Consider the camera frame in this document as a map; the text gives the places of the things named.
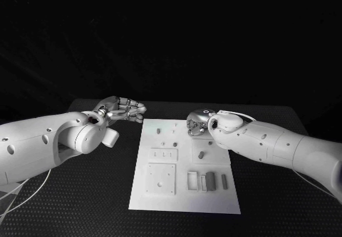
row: black mat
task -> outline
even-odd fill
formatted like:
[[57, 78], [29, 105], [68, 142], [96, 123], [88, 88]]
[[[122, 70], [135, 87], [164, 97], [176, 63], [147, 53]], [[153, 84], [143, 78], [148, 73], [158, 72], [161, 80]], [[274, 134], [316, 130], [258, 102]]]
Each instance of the black mat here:
[[[91, 110], [98, 100], [75, 100], [69, 111]], [[143, 102], [148, 119], [186, 119], [197, 108], [228, 110], [306, 134], [291, 108], [280, 106]], [[118, 121], [114, 148], [102, 144], [52, 170], [37, 195], [7, 214], [3, 236], [342, 236], [342, 205], [291, 170], [234, 152], [231, 167], [241, 215], [128, 210], [141, 125]], [[24, 185], [14, 205], [39, 187]]]

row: small cylinder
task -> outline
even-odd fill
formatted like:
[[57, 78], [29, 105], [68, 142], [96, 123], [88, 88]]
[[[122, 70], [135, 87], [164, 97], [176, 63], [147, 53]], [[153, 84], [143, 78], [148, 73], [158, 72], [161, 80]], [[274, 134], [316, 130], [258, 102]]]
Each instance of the small cylinder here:
[[199, 159], [202, 159], [202, 158], [203, 158], [203, 156], [205, 156], [205, 153], [203, 153], [203, 152], [200, 152], [200, 153], [199, 153], [199, 155], [197, 155], [197, 158], [199, 158]]
[[223, 185], [223, 189], [228, 189], [228, 185], [226, 185], [226, 175], [222, 174], [222, 185]]
[[215, 191], [216, 190], [216, 184], [215, 184], [215, 174], [213, 172], [208, 172], [205, 175], [205, 184], [206, 184], [206, 190]]

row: textured mat surface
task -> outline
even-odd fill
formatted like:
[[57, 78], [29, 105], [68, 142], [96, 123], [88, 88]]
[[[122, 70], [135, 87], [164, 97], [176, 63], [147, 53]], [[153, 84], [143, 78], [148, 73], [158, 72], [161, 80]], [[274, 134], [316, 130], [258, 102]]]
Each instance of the textured mat surface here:
[[[91, 110], [99, 100], [78, 99], [69, 111]], [[148, 119], [186, 119], [197, 108], [235, 111], [306, 134], [291, 108], [278, 106], [144, 102]], [[112, 148], [52, 170], [37, 195], [10, 214], [1, 236], [342, 236], [342, 205], [291, 170], [234, 152], [231, 168], [241, 215], [128, 210], [141, 125], [118, 121]], [[24, 185], [14, 206], [37, 189], [46, 173]]]

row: black background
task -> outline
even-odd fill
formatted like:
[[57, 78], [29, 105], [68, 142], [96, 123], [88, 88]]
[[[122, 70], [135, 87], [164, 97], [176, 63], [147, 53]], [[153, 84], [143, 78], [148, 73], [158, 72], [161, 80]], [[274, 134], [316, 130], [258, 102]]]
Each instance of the black background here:
[[311, 136], [342, 141], [333, 7], [42, 4], [0, 4], [3, 122], [115, 95], [290, 106]]

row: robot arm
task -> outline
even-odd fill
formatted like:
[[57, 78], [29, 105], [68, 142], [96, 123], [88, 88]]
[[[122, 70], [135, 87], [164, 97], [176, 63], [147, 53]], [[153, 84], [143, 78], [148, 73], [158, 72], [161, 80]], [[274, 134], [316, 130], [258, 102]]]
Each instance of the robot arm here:
[[143, 122], [145, 107], [108, 97], [92, 111], [31, 118], [0, 126], [0, 185], [21, 181], [88, 154], [102, 142], [112, 147], [118, 133], [108, 128], [117, 120]]
[[[208, 131], [221, 148], [257, 162], [283, 166], [306, 174], [342, 202], [340, 143], [300, 135], [265, 122], [247, 123], [226, 111], [209, 113], [206, 119]], [[202, 122], [189, 123], [190, 130]]]

